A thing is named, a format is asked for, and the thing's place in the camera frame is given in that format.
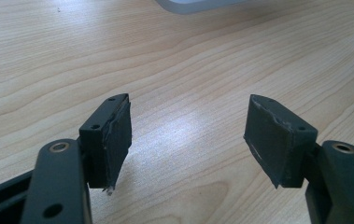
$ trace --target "screw hole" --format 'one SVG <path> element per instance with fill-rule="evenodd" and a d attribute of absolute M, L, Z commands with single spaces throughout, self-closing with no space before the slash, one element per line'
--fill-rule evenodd
<path fill-rule="evenodd" d="M 43 212 L 44 218 L 52 218 L 58 216 L 63 211 L 63 206 L 60 203 L 55 203 L 54 205 L 49 206 Z"/>
<path fill-rule="evenodd" d="M 350 153 L 350 154 L 354 153 L 353 148 L 343 145 L 343 144 L 333 144 L 333 148 L 340 151 L 340 152 L 344 152 L 344 153 Z"/>
<path fill-rule="evenodd" d="M 50 152 L 62 152 L 66 149 L 69 148 L 69 143 L 67 142 L 59 142 L 59 143 L 56 143 L 54 145 L 52 145 L 49 150 Z"/>
<path fill-rule="evenodd" d="M 100 128 L 100 126 L 98 125 L 98 124 L 94 124 L 93 126 L 91 126 L 91 129 L 99 129 Z"/>

